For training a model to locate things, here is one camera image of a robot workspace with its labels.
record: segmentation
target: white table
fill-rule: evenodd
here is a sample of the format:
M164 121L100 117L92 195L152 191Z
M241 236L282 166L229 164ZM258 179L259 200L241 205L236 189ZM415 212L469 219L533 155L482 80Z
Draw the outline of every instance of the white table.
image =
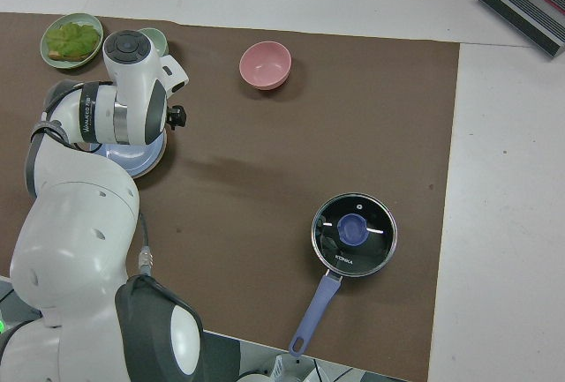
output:
M461 42L429 381L564 377L565 57L478 0L0 0L0 11Z

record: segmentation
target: pan lid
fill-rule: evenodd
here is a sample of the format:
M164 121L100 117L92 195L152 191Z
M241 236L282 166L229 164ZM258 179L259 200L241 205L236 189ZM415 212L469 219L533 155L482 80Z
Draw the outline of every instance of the pan lid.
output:
M316 213L312 243L321 261L343 276L379 271L396 248L396 223L376 198L347 193L330 199Z

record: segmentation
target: white robotic arm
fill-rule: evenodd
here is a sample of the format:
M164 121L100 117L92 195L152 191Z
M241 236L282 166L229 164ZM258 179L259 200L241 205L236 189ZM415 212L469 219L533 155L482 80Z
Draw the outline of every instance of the white robotic arm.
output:
M112 34L111 83L64 81L48 94L26 161L36 200L11 261L18 295L42 318L0 336L0 382L192 381L202 327L153 278L127 280L139 194L119 165L74 143L147 145L184 125L167 99L188 78L143 34Z

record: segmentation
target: brown tablecloth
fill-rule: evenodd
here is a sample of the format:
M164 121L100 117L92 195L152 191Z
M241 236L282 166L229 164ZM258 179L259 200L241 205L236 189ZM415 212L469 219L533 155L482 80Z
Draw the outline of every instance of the brown tablecloth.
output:
M0 14L0 274L32 205L23 179L30 129L59 79L107 79L102 54L75 71L47 66L39 40L56 16ZM383 201L398 225L392 261L343 280L307 354L398 378L427 377L459 46L101 18L106 34L153 26L191 81L187 128L137 180L154 275L207 330L287 348L325 272L310 226L334 195ZM257 41L293 57L272 92L238 62ZM135 272L140 239L128 258Z

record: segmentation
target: pan handle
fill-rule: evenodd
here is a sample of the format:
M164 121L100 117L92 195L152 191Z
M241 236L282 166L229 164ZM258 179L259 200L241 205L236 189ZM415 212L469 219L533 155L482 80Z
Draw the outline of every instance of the pan handle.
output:
M314 294L308 310L306 310L305 315L302 317L297 332L290 342L289 352L291 355L300 357L305 352L316 326L320 322L329 302L341 286L341 282L342 276L329 270L322 276L318 289L316 289L316 294Z

